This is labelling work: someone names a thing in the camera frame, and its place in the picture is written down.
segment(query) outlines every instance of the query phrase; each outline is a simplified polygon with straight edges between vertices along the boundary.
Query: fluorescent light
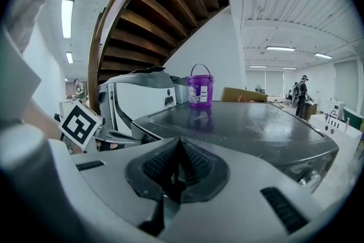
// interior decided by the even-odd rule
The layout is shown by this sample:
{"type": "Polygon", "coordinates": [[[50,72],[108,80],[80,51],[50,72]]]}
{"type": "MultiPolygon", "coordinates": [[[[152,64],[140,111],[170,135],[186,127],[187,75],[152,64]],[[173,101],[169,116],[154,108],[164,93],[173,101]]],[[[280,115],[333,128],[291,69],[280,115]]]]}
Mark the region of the fluorescent light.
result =
{"type": "Polygon", "coordinates": [[[271,47],[268,46],[267,50],[277,50],[277,51],[295,51],[295,48],[291,48],[291,47],[271,47]]]}
{"type": "Polygon", "coordinates": [[[66,53],[66,57],[67,57],[68,63],[69,64],[72,64],[73,63],[72,53],[71,52],[67,52],[66,53]]]}
{"type": "Polygon", "coordinates": [[[75,0],[62,0],[62,31],[65,39],[71,38],[72,11],[75,0]]]}
{"type": "Polygon", "coordinates": [[[316,53],[315,56],[317,57],[321,57],[321,58],[325,58],[325,59],[332,59],[331,56],[326,55],[326,54],[320,54],[320,53],[316,53]]]}

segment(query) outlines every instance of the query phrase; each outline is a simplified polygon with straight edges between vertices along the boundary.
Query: bucket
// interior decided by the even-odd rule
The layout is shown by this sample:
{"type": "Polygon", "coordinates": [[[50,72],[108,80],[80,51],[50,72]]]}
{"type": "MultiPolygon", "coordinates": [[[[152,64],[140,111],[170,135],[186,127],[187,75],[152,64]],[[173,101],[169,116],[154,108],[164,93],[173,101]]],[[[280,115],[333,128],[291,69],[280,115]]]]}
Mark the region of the bucket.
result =
{"type": "Polygon", "coordinates": [[[210,70],[203,64],[196,64],[191,70],[191,76],[187,77],[188,86],[188,101],[190,106],[202,108],[212,105],[212,90],[213,90],[214,76],[211,75],[210,70]],[[192,76],[193,70],[197,65],[204,66],[209,75],[195,75],[192,76]]]}

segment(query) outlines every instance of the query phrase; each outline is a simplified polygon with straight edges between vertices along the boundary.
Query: wooden staircase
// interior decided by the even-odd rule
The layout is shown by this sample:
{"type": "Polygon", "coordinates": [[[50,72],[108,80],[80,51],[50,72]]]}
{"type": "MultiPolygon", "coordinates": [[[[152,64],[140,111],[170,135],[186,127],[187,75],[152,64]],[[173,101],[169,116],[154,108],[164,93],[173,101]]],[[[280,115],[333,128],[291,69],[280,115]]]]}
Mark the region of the wooden staircase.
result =
{"type": "Polygon", "coordinates": [[[229,0],[129,0],[109,32],[97,84],[136,69],[163,65],[229,0]]]}

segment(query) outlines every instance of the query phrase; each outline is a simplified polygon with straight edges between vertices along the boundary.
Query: cardboard box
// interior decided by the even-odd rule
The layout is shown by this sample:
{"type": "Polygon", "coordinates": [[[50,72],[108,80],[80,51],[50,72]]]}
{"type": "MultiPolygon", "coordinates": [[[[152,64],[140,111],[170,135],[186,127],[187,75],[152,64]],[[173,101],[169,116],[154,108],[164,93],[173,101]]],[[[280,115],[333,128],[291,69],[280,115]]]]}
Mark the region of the cardboard box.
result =
{"type": "Polygon", "coordinates": [[[228,102],[267,102],[268,95],[262,94],[254,91],[239,89],[239,88],[231,88],[224,87],[222,91],[221,101],[228,102]]]}

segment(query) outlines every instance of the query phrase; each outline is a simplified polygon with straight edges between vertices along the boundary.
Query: white floor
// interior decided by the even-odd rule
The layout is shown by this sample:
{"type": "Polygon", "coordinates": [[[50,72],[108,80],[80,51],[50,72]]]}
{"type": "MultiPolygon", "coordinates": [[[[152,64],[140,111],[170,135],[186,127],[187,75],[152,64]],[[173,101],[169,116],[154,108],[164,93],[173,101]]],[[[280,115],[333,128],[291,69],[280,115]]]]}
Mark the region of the white floor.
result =
{"type": "MultiPolygon", "coordinates": [[[[296,113],[296,109],[292,109],[290,106],[284,106],[284,109],[291,114],[296,113]]],[[[359,160],[359,157],[363,151],[364,143],[362,142],[353,160],[345,169],[334,163],[325,179],[313,193],[313,197],[324,209],[350,193],[362,170],[364,158],[359,160]]]]}

